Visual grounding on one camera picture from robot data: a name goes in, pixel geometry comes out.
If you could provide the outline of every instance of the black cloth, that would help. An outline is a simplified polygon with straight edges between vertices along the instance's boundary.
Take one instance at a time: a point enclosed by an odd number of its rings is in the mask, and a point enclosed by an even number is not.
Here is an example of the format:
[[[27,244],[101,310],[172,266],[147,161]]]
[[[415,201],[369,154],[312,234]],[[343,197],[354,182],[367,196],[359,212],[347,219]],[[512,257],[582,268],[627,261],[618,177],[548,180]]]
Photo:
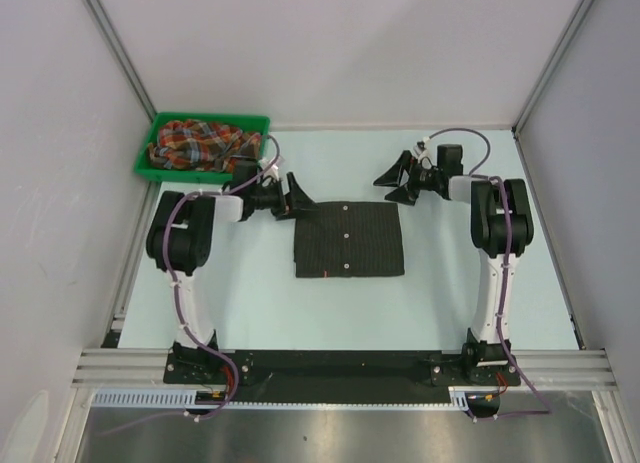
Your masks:
[[[298,278],[404,275],[395,203],[332,201],[296,220]]]

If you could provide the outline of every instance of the red plaid fabric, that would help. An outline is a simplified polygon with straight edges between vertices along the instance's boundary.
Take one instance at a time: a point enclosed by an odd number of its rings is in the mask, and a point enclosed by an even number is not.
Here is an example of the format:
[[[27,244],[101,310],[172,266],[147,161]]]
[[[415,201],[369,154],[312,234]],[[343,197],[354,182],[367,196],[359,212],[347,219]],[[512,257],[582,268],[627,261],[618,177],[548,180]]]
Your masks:
[[[173,120],[149,143],[149,160],[168,170],[233,172],[237,158],[259,158],[262,135],[222,123]]]

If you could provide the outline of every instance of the green plastic tray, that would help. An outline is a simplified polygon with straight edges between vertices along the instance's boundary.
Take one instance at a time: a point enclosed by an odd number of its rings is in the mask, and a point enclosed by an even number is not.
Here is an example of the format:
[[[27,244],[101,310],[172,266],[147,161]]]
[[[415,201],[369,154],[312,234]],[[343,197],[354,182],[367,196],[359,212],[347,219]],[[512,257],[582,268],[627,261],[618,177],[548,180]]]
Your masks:
[[[156,141],[158,130],[171,120],[188,120],[190,118],[194,120],[226,123],[227,125],[237,126],[245,131],[259,131],[263,136],[260,155],[262,156],[264,153],[264,137],[269,133],[269,124],[271,123],[269,118],[266,116],[225,115],[215,113],[158,113],[156,115],[156,119],[151,125],[151,129],[149,130],[147,137],[144,140],[142,149],[138,154],[134,171],[151,181],[178,181],[182,183],[205,183],[216,185],[231,180],[230,173],[165,170],[162,168],[154,168],[149,163],[147,145],[150,142]]]

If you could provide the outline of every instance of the cable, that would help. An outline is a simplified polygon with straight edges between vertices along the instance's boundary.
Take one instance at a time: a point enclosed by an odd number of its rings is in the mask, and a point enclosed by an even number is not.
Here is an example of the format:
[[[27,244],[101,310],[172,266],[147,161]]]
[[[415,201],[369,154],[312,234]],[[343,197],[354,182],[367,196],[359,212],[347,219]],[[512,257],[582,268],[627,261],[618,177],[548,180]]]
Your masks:
[[[507,357],[507,361],[511,366],[513,366],[525,384],[529,387],[534,396],[538,399],[540,403],[545,407],[544,410],[521,410],[521,411],[510,411],[508,413],[504,413],[501,415],[494,415],[488,418],[477,418],[471,413],[471,411],[467,411],[467,415],[475,421],[478,420],[496,420],[498,418],[513,418],[517,416],[526,416],[526,415],[550,415],[553,413],[553,408],[551,407],[551,403],[538,391],[535,385],[527,378],[522,371],[522,368],[518,366],[516,359],[511,354],[511,350],[507,346],[507,342],[504,338],[504,334],[502,332],[502,318],[503,311],[507,300],[507,285],[509,283],[509,255],[511,252],[511,242],[513,241],[513,227],[511,225],[511,214],[509,209],[509,200],[507,198],[507,189],[504,186],[504,181],[499,176],[491,176],[488,177],[489,181],[495,182],[498,185],[498,189],[500,190],[500,200],[502,201],[502,209],[504,210],[504,219],[507,227],[507,244],[506,251],[504,253],[504,259],[502,263],[502,288],[500,289],[500,304],[498,305],[498,313],[496,315],[496,324],[498,325],[498,338],[500,339],[500,344],[502,345],[502,349]]]
[[[272,136],[272,135],[267,135],[267,138],[270,139],[271,141],[273,141],[275,147],[276,147],[276,156],[269,162],[269,164],[267,166],[265,166],[260,172],[258,172],[257,175],[255,175],[254,177],[250,178],[249,180],[245,181],[244,183],[236,186],[235,188],[232,188],[229,191],[225,191],[225,192],[219,192],[219,191],[194,191],[191,193],[187,193],[186,195],[184,195],[176,204],[176,206],[173,208],[173,211],[171,212],[171,214],[169,215],[169,219],[167,220],[166,223],[166,229],[164,232],[164,235],[162,237],[162,259],[164,261],[164,264],[167,268],[167,272],[169,273],[169,275],[171,276],[171,285],[173,286],[173,301],[174,301],[174,307],[176,310],[176,316],[178,317],[178,322],[180,324],[180,326],[183,328],[183,331],[185,332],[185,334],[187,335],[187,337],[198,347],[201,348],[202,350],[206,351],[207,353],[212,354],[213,356],[215,356],[216,358],[222,360],[223,362],[225,362],[230,368],[231,368],[231,372],[233,375],[232,378],[232,385],[231,385],[231,391],[227,393],[227,397],[213,410],[209,411],[207,414],[205,415],[198,415],[194,418],[195,422],[198,421],[205,421],[208,419],[213,418],[220,410],[222,410],[235,396],[236,391],[238,390],[238,383],[240,381],[240,376],[238,373],[238,367],[236,366],[236,364],[233,362],[233,360],[231,358],[229,358],[227,355],[225,355],[224,353],[220,352],[220,351],[216,351],[213,348],[209,348],[205,343],[199,341],[196,336],[193,334],[193,332],[191,331],[191,329],[189,328],[189,324],[188,322],[185,320],[184,314],[182,312],[182,304],[180,301],[180,281],[178,279],[178,275],[176,274],[175,270],[173,269],[173,267],[171,266],[171,261],[169,260],[169,235],[171,233],[171,227],[174,223],[174,221],[176,220],[176,217],[178,215],[178,212],[180,211],[180,209],[184,206],[184,204],[192,199],[195,199],[199,196],[210,196],[210,197],[218,197],[221,195],[233,195],[234,193],[248,187],[249,185],[252,185],[253,183],[255,183],[256,181],[258,181],[260,178],[262,178],[272,167],[273,165],[276,164],[276,162],[280,159],[280,145],[278,144],[278,141]],[[176,411],[171,411],[171,412],[163,412],[163,413],[157,413],[155,415],[151,415],[151,416],[147,416],[144,418],[141,418],[139,420],[135,420],[129,423],[126,423],[124,425],[120,425],[116,428],[112,428],[110,430],[107,430],[105,432],[99,433],[98,436],[108,436],[108,435],[112,435],[114,433],[118,433],[122,430],[131,428],[133,426],[136,426],[138,424],[141,423],[146,423],[147,421],[151,421],[151,420],[155,420],[156,418],[160,418],[160,417],[164,417],[164,416],[176,416],[176,415],[185,415],[188,416],[189,413],[188,412],[176,412]]]
[[[473,168],[471,168],[471,171],[469,172],[469,175],[473,175],[476,171],[478,171],[480,169],[480,167],[482,165],[484,165],[486,163],[486,161],[489,159],[489,155],[491,155],[491,142],[489,141],[489,138],[487,138],[483,133],[480,133],[477,130],[473,130],[471,128],[445,128],[444,130],[439,130],[436,131],[435,133],[433,133],[432,135],[428,136],[427,138],[432,140],[434,139],[436,136],[440,136],[443,133],[450,133],[452,131],[463,131],[466,133],[472,133],[476,136],[479,136],[480,138],[482,138],[482,140],[485,142],[485,144],[487,145],[487,151],[484,154],[484,157],[482,158],[482,160],[480,160],[480,163],[478,163],[476,166],[474,166]]]

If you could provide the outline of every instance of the white table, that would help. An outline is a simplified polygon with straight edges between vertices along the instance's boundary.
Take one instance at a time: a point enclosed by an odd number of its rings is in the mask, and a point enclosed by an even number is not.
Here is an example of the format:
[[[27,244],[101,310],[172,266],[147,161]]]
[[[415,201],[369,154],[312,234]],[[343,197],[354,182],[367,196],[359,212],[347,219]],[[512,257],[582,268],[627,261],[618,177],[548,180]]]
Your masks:
[[[373,180],[424,131],[281,132],[285,162],[315,201],[384,201]],[[493,145],[481,173],[524,178],[512,135],[486,132]],[[430,143],[464,146],[465,170],[484,154],[479,138],[447,134]],[[199,185],[166,183],[164,190]],[[513,287],[511,341],[518,349],[575,349],[564,298],[531,202],[535,236]],[[233,224],[228,241],[214,238],[207,265],[219,343],[226,349],[459,350],[476,306],[478,252],[469,208],[423,192],[415,207],[400,206],[406,274],[396,278],[296,279],[294,221],[268,211]],[[230,251],[223,251],[227,246]],[[121,348],[168,348],[176,334],[172,295],[164,275],[142,256]]]

